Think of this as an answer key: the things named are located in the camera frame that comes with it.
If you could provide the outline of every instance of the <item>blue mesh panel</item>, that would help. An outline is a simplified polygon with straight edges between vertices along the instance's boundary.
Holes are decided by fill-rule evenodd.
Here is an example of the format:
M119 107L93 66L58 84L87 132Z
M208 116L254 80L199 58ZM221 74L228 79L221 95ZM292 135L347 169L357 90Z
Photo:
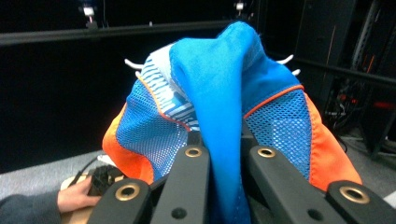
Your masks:
M127 98L116 136L123 147L151 161L154 180L169 173L177 150L187 143L186 129L160 116L152 96L139 80Z
M247 125L260 145L280 150L308 179L312 132L303 91L262 106L247 118Z

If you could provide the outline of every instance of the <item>blue cloth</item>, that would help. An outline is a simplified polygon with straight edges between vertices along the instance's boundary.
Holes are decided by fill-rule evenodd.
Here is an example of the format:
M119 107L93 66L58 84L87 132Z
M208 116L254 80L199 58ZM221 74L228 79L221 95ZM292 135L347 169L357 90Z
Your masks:
M242 113L299 82L265 56L256 32L242 22L216 39L179 40L170 61L172 79L194 105L210 152L216 193L212 221L249 223L240 169Z

